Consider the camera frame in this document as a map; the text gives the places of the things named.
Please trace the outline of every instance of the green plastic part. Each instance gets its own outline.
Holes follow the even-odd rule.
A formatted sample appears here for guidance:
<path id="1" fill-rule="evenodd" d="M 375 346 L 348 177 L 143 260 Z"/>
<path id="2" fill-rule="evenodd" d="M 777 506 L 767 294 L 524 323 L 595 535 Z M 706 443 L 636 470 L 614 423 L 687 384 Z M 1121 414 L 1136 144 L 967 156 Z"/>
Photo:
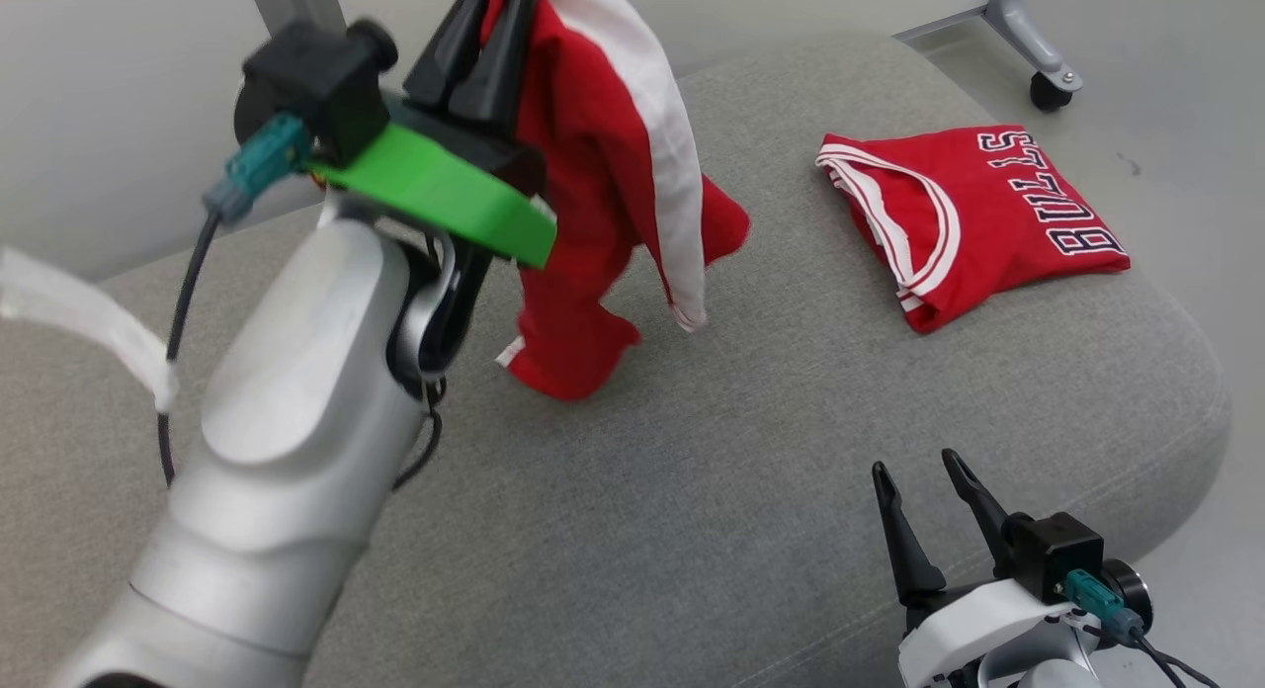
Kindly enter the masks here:
<path id="1" fill-rule="evenodd" d="M 347 169 L 315 161 L 309 169 L 391 206 L 401 224 L 421 220 L 534 268 L 544 268 L 558 236 L 553 216 L 509 183 L 397 124 Z"/>

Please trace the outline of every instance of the red jersey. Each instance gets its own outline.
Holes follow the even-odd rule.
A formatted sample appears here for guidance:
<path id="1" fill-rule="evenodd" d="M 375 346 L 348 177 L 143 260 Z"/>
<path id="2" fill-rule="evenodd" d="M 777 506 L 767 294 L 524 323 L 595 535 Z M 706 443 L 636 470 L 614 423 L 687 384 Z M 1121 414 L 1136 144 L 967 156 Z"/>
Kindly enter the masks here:
<path id="1" fill-rule="evenodd" d="M 1032 280 L 1130 268 L 1107 224 L 1016 124 L 872 143 L 826 134 L 817 166 L 851 199 L 918 333 Z"/>

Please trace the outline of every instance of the gray couch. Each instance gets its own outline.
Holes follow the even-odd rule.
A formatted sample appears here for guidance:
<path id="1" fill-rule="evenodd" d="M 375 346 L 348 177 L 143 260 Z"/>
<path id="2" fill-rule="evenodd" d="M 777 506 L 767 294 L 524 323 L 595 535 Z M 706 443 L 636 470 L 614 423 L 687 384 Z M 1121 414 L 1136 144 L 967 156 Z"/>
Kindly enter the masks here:
<path id="1" fill-rule="evenodd" d="M 988 121 L 935 67 L 846 34 L 683 90 L 705 171 L 753 219 L 749 245 L 711 272 L 711 326 L 679 331 L 634 261 L 610 306 L 644 344 L 592 400 L 559 403 L 492 363 L 519 307 L 497 266 L 440 453 L 388 503 L 311 685 L 899 685 L 874 459 L 951 583 L 989 560 L 941 448 L 1007 508 L 1070 511 L 1125 559 L 1203 498 L 1228 396 L 1204 338 L 1141 269 L 1007 292 L 926 338 L 904 324 L 812 161 L 826 130 Z M 214 360 L 314 220 L 213 247 L 177 446 Z M 108 287 L 166 329 L 183 266 Z M 0 684 L 38 684 L 126 580 L 164 498 L 152 411 L 102 350 L 0 326 Z"/>

